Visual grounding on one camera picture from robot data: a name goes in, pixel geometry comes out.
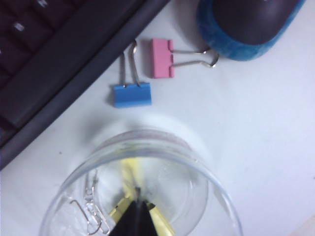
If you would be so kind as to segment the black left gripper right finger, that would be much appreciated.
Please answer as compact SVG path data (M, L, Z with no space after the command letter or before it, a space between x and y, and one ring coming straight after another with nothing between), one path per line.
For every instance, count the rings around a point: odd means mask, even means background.
M140 236L157 236L157 231L153 224L149 209L145 200L141 196L139 188L139 235Z

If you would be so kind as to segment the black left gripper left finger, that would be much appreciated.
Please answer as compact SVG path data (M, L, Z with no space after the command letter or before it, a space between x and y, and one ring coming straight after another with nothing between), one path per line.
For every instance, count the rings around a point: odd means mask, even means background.
M135 200L131 202L110 236L137 236L140 217L140 188L135 189Z

